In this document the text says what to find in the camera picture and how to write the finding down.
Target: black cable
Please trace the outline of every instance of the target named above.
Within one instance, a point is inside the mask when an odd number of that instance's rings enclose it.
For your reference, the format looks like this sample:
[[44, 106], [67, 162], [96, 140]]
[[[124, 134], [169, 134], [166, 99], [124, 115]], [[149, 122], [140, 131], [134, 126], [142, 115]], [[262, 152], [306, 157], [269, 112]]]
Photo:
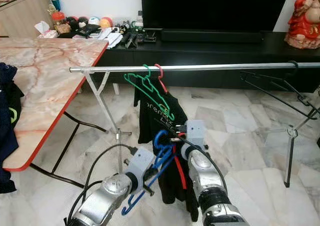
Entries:
[[94, 170], [94, 167], [95, 167], [96, 163], [98, 162], [98, 160], [101, 158], [102, 155], [104, 155], [106, 152], [108, 152], [109, 150], [112, 150], [112, 149], [115, 148], [115, 147], [125, 147], [125, 148], [127, 148], [127, 149], [130, 151], [130, 153], [131, 153], [132, 155], [134, 155], [134, 154], [138, 151], [138, 149], [137, 149], [136, 147], [131, 147], [131, 146], [128, 146], [128, 145], [123, 144], [123, 143], [114, 144], [114, 145], [108, 147], [105, 151], [103, 151], [103, 152], [95, 159], [95, 161], [93, 162], [93, 164], [92, 164], [92, 166], [91, 166], [91, 168], [90, 168], [90, 171], [89, 171], [89, 174], [88, 174], [88, 176], [87, 176], [87, 178], [86, 178], [86, 182], [85, 182], [84, 189], [83, 189], [84, 193], [83, 193], [83, 197], [82, 197], [82, 203], [84, 203], [85, 200], [86, 200], [86, 194], [87, 194], [87, 190], [88, 190], [89, 180], [90, 180], [92, 171]]
[[222, 180], [222, 184], [223, 187], [225, 189], [226, 195], [228, 195], [228, 189], [227, 189], [227, 184], [224, 178], [224, 175], [222, 174], [222, 172], [220, 171], [218, 165], [211, 159], [211, 157], [205, 152], [203, 151], [198, 145], [193, 144], [192, 142], [189, 142], [188, 140], [186, 140], [183, 137], [180, 137], [179, 135], [177, 135], [176, 133], [174, 133], [180, 140], [182, 140], [184, 143], [190, 145], [191, 147], [193, 147], [195, 150], [198, 150], [200, 153], [202, 153], [215, 167], [216, 171], [218, 172], [221, 180]]
[[71, 222], [72, 214], [74, 213], [74, 210], [75, 210], [75, 208], [76, 208], [79, 200], [80, 200], [81, 197], [84, 195], [84, 193], [86, 193], [86, 192], [88, 191], [88, 189], [90, 189], [92, 186], [94, 186], [94, 185], [96, 185], [96, 184], [100, 184], [100, 183], [102, 183], [102, 180], [100, 180], [100, 181], [95, 181], [95, 182], [91, 183], [91, 184], [87, 187], [87, 189], [86, 189], [86, 190], [83, 190], [83, 191], [80, 193], [80, 195], [76, 198], [74, 204], [73, 204], [72, 207], [71, 207], [71, 210], [70, 210], [70, 212], [69, 212], [69, 215], [68, 215], [68, 220], [67, 220], [67, 223], [68, 223], [68, 224]]

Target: black tv screen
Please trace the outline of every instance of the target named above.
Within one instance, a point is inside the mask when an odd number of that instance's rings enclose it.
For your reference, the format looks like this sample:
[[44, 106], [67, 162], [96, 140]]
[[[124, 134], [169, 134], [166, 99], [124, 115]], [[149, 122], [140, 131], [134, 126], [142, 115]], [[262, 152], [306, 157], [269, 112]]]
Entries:
[[272, 31], [285, 0], [142, 0], [149, 29]]

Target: marble floor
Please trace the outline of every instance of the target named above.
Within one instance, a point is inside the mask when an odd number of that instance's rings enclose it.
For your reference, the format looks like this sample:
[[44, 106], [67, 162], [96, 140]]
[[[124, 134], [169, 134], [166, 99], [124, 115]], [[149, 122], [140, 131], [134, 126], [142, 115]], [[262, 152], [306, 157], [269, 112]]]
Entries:
[[[291, 187], [283, 184], [288, 135], [286, 127], [303, 117], [294, 110], [254, 90], [170, 87], [189, 119], [204, 120], [209, 152], [225, 175], [231, 202], [251, 226], [320, 226], [320, 120], [310, 121], [296, 141]], [[120, 84], [120, 95], [112, 85], [103, 92], [115, 121], [123, 131], [131, 131], [123, 142], [138, 145], [139, 108], [133, 107], [134, 89]], [[274, 92], [306, 110], [294, 94]], [[318, 92], [308, 94], [320, 101]], [[94, 159], [116, 142], [109, 121], [88, 85], [73, 100], [67, 112], [74, 117], [109, 130], [102, 133], [80, 126], [56, 173], [84, 183]], [[62, 117], [33, 161], [51, 170], [75, 123]], [[151, 149], [151, 144], [144, 144]], [[130, 158], [123, 150], [123, 158]], [[118, 170], [117, 150], [101, 158], [91, 180], [101, 180]], [[0, 195], [0, 225], [63, 226], [63, 218], [81, 190], [28, 168], [12, 174], [17, 191]], [[153, 197], [145, 195], [125, 217], [114, 213], [111, 226], [200, 226], [192, 223], [185, 203], [162, 203], [155, 183]]]

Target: red figurine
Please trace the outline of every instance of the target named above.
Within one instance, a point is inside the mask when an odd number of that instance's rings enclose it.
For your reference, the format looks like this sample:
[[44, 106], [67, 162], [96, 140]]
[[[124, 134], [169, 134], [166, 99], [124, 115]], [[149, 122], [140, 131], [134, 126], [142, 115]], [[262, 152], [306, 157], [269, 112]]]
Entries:
[[285, 41], [298, 49], [320, 48], [320, 0], [297, 0]]

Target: green hanger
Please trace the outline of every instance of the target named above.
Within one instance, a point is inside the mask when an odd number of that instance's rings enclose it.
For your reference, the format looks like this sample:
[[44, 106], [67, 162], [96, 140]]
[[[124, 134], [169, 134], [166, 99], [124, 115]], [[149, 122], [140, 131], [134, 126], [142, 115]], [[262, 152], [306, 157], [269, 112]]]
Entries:
[[[151, 77], [151, 71], [148, 65], [144, 64], [144, 67], [146, 67], [148, 69], [148, 75], [142, 77], [141, 75], [135, 74], [135, 73], [126, 73], [123, 77], [126, 81], [128, 81], [130, 84], [132, 84], [133, 86], [135, 86], [136, 88], [138, 88], [140, 91], [142, 91], [145, 95], [147, 95], [149, 97], [149, 99], [151, 99], [160, 109], [161, 111], [164, 113], [164, 115], [166, 115], [171, 121], [175, 120], [175, 116], [173, 115], [173, 113], [170, 114], [170, 108], [167, 104], [167, 102], [165, 101], [165, 99], [160, 95], [159, 91], [155, 88], [155, 86], [153, 86], [153, 84], [150, 82], [150, 77]], [[163, 102], [163, 104], [158, 103], [154, 98], [152, 98], [146, 91], [144, 91], [142, 88], [140, 88], [138, 85], [136, 85], [134, 82], [132, 82], [130, 80], [130, 77], [133, 76], [136, 79], [141, 79], [142, 81], [142, 85], [149, 90], [151, 93], [156, 92], [156, 94], [158, 95], [158, 97], [160, 98], [160, 100]]]

